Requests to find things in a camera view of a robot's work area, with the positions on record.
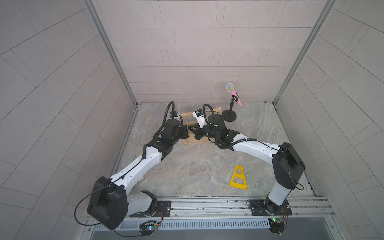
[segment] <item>microphone stand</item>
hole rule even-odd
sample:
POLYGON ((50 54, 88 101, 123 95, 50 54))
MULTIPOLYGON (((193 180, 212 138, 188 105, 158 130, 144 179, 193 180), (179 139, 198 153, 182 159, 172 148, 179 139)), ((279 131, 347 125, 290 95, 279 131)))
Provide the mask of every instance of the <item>microphone stand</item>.
POLYGON ((232 95, 232 101, 231 103, 229 104, 229 110, 225 110, 224 112, 222 112, 221 116, 223 117, 223 119, 227 122, 233 122, 236 120, 236 113, 232 110, 233 108, 233 101, 238 101, 238 98, 237 96, 235 95, 232 95))

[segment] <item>yellow triangular object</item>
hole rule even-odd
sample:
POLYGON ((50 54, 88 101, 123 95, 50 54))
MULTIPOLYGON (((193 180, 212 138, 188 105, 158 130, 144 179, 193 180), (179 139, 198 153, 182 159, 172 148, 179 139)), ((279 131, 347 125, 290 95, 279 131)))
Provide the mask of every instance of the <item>yellow triangular object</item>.
POLYGON ((245 181, 245 175, 244 175, 244 171, 243 171, 243 167, 242 166, 236 165, 235 171, 233 172, 232 179, 231 179, 229 185, 231 187, 237 187, 237 188, 245 189, 245 190, 247 189, 247 182, 245 181), (238 169, 241 170, 241 174, 236 173, 236 171, 238 169), (244 181, 244 184, 233 182, 233 179, 235 177, 241 178, 244 181))

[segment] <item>pink microphone handle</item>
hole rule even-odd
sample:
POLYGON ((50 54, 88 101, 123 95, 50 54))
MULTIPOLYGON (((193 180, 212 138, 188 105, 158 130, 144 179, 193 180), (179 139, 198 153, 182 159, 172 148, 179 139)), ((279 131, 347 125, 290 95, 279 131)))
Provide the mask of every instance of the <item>pink microphone handle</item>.
POLYGON ((239 98, 239 96, 237 95, 237 93, 236 93, 236 91, 235 90, 233 90, 233 91, 231 91, 231 94, 232 95, 235 95, 236 97, 237 97, 237 103, 239 104, 239 106, 242 106, 243 104, 241 103, 241 101, 240 101, 240 98, 239 98))

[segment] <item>microphone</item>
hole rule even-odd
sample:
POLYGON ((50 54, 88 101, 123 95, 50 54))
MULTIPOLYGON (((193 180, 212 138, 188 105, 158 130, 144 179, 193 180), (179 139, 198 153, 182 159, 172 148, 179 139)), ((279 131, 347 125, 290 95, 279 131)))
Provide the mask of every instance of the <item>microphone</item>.
POLYGON ((235 86, 232 83, 228 83, 225 87, 227 88, 228 92, 237 97, 237 103, 239 104, 239 106, 242 106, 243 104, 241 103, 240 98, 235 91, 235 86))

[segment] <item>black mounting plate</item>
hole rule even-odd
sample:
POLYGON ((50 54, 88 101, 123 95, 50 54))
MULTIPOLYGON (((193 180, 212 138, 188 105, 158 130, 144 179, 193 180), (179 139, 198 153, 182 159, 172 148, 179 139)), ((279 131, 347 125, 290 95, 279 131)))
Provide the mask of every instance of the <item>black mounting plate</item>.
MULTIPOLYGON (((160 208, 163 211, 163 217, 169 217, 170 205, 171 205, 171 201, 157 201, 156 207, 160 208)), ((147 217, 147 216, 145 216, 143 212, 138 212, 138 213, 129 215, 129 217, 147 217)), ((155 214, 152 217, 161 217, 161 216, 158 211, 155 211, 155 214)))
MULTIPOLYGON (((266 206, 264 205, 263 199, 258 199, 258 200, 250 199, 247 201, 247 204, 251 207, 252 216, 271 216, 266 211, 266 206)), ((291 208, 287 206, 289 206, 288 201, 284 200, 281 207, 285 210, 285 213, 287 215, 292 215, 291 208)))

